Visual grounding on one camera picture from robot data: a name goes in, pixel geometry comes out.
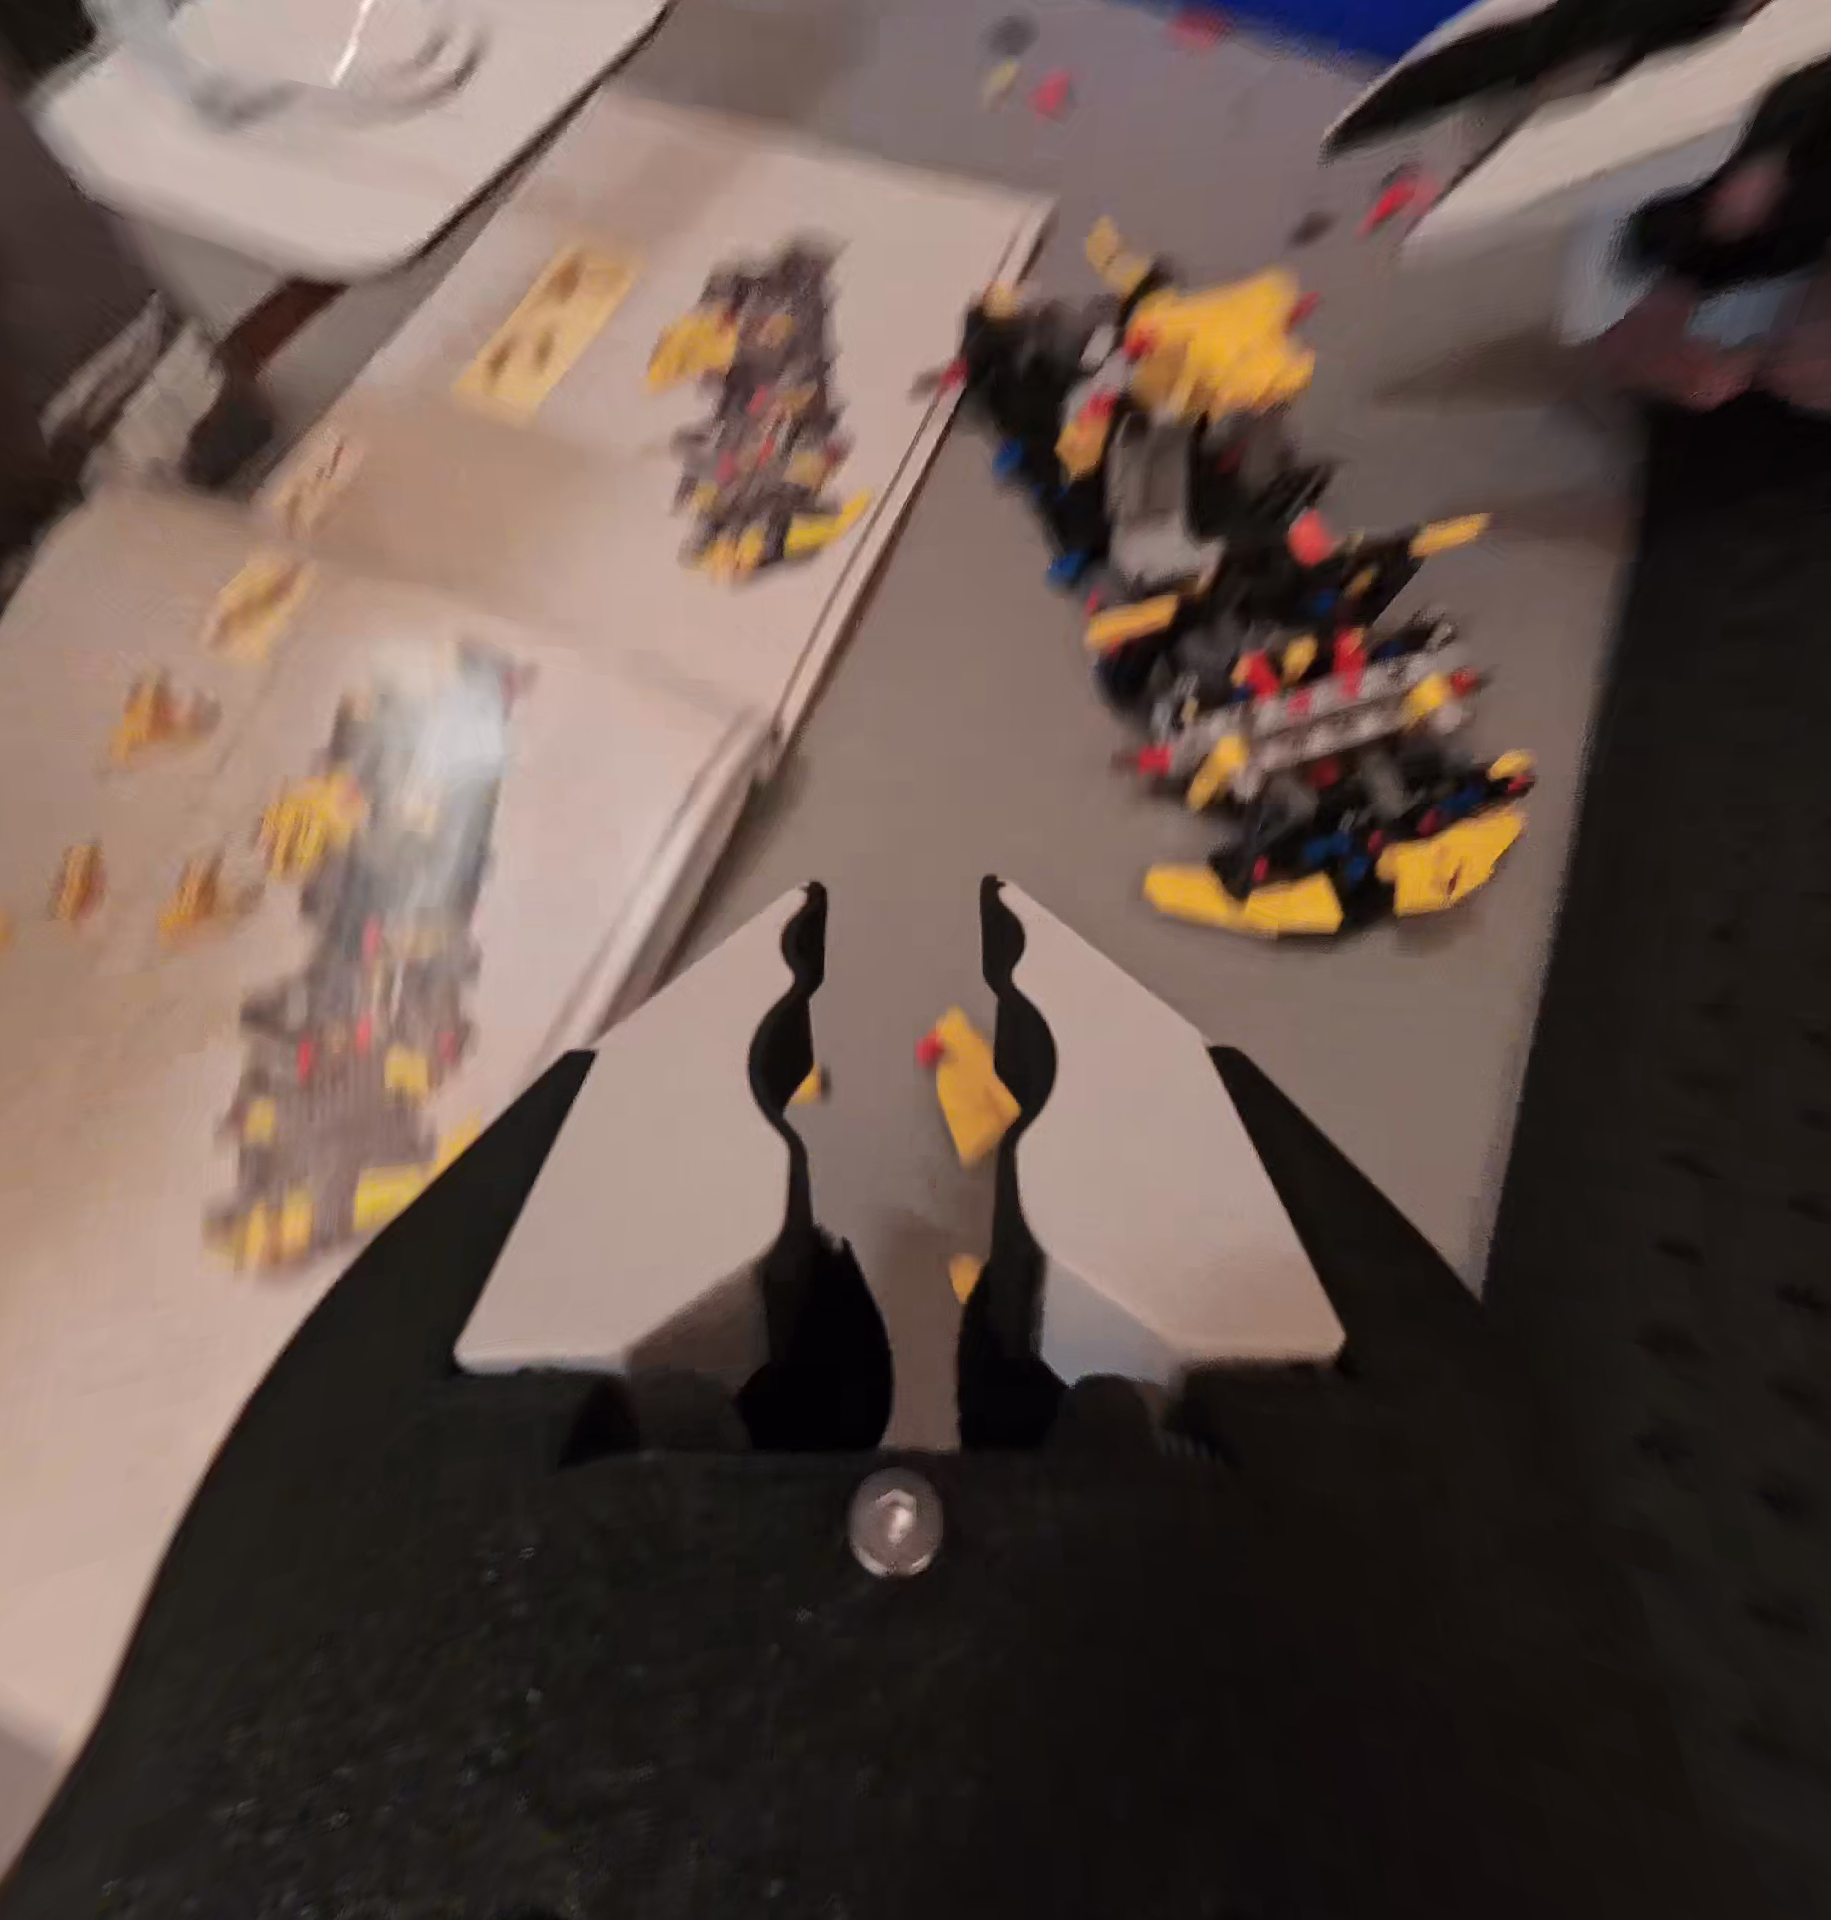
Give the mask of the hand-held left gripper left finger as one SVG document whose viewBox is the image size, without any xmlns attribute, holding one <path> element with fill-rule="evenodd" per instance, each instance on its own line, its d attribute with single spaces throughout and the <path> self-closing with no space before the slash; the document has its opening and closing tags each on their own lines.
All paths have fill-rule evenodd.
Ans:
<svg viewBox="0 0 1831 1920">
<path fill-rule="evenodd" d="M 895 1363 L 813 1207 L 791 1102 L 820 1065 L 828 891 L 786 891 L 590 1047 L 454 1363 L 704 1380 L 778 1453 L 884 1438 Z"/>
</svg>

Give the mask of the blue storage bin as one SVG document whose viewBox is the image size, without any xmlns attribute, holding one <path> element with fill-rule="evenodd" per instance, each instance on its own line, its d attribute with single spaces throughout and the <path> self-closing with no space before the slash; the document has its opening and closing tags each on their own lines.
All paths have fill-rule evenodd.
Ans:
<svg viewBox="0 0 1831 1920">
<path fill-rule="evenodd" d="M 1288 47 L 1389 65 L 1470 2 L 1135 2 Z"/>
</svg>

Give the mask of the black perforated mat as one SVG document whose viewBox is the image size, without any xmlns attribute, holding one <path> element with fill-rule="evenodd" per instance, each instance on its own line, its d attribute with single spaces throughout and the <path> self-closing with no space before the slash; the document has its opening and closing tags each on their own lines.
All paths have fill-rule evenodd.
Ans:
<svg viewBox="0 0 1831 1920">
<path fill-rule="evenodd" d="M 1831 419 L 1655 412 L 1489 1301 L 1758 1916 L 1831 1916 Z"/>
</svg>

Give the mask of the person's right hand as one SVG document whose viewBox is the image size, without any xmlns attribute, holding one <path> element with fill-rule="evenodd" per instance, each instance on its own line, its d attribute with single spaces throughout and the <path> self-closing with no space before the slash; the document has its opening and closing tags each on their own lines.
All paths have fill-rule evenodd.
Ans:
<svg viewBox="0 0 1831 1920">
<path fill-rule="evenodd" d="M 1665 280 L 1603 331 L 1590 356 L 1611 385 L 1689 412 L 1758 391 L 1831 419 L 1831 243 L 1757 339 L 1701 339 L 1694 305 L 1690 287 Z"/>
</svg>

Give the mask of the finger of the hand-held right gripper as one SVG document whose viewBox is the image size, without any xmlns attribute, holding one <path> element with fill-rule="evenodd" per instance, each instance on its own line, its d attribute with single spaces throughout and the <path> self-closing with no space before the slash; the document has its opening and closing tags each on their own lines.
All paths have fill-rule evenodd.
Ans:
<svg viewBox="0 0 1831 1920">
<path fill-rule="evenodd" d="M 1409 261 L 1454 261 L 1710 179 L 1762 91 L 1758 44 L 1698 44 L 1537 109 L 1407 233 Z"/>
<path fill-rule="evenodd" d="M 1322 135 L 1319 156 L 1454 131 L 1464 169 L 1558 104 L 1611 94 L 1651 59 L 1681 59 L 1766 2 L 1475 2 L 1429 32 Z"/>
</svg>

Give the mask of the yellow black lego car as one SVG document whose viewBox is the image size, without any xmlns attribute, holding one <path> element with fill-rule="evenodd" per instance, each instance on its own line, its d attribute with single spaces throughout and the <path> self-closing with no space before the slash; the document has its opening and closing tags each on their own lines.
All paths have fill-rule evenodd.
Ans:
<svg viewBox="0 0 1831 1920">
<path fill-rule="evenodd" d="M 1189 282 L 1107 217 L 1083 260 L 1094 299 L 980 294 L 945 374 L 1088 595 L 1094 686 L 1135 724 L 1119 769 L 1223 826 L 1142 900 L 1253 939 L 1448 916 L 1503 868 L 1537 773 L 1465 747 L 1486 677 L 1450 616 L 1394 608 L 1489 518 L 1334 528 L 1336 467 L 1293 436 L 1315 352 L 1288 269 Z"/>
</svg>

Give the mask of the yellow thin lego beam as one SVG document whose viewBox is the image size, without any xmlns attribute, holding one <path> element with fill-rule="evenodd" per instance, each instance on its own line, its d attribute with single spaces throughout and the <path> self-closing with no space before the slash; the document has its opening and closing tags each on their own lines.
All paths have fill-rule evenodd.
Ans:
<svg viewBox="0 0 1831 1920">
<path fill-rule="evenodd" d="M 983 1165 L 1022 1115 L 996 1071 L 993 1039 L 953 1005 L 919 1039 L 915 1061 L 930 1078 L 958 1167 Z"/>
</svg>

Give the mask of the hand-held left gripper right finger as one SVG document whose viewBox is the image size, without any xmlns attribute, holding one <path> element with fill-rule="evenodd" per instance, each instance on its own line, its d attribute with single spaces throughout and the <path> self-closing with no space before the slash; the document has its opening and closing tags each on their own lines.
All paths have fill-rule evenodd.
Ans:
<svg viewBox="0 0 1831 1920">
<path fill-rule="evenodd" d="M 1010 877 L 978 930 L 1022 1115 L 955 1330 L 962 1451 L 1041 1447 L 1088 1380 L 1165 1414 L 1199 1380 L 1329 1368 L 1343 1321 L 1199 1028 Z"/>
</svg>

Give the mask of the lego instruction booklet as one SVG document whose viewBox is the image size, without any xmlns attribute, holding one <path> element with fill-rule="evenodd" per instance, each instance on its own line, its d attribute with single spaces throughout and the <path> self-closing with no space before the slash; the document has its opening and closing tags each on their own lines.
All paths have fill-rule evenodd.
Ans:
<svg viewBox="0 0 1831 1920">
<path fill-rule="evenodd" d="M 611 98 L 245 503 L 0 625 L 0 1729 L 353 1253 L 679 944 L 1051 203 Z"/>
</svg>

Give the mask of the scattered small lego pins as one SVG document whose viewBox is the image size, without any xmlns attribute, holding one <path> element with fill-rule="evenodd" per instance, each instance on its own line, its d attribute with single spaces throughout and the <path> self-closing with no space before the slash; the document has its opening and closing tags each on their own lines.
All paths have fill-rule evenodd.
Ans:
<svg viewBox="0 0 1831 1920">
<path fill-rule="evenodd" d="M 1322 131 L 1389 65 L 1135 2 L 1000 2 L 971 131 L 1051 193 L 1069 238 L 1116 217 L 1196 261 L 1260 260 L 1336 206 Z"/>
</svg>

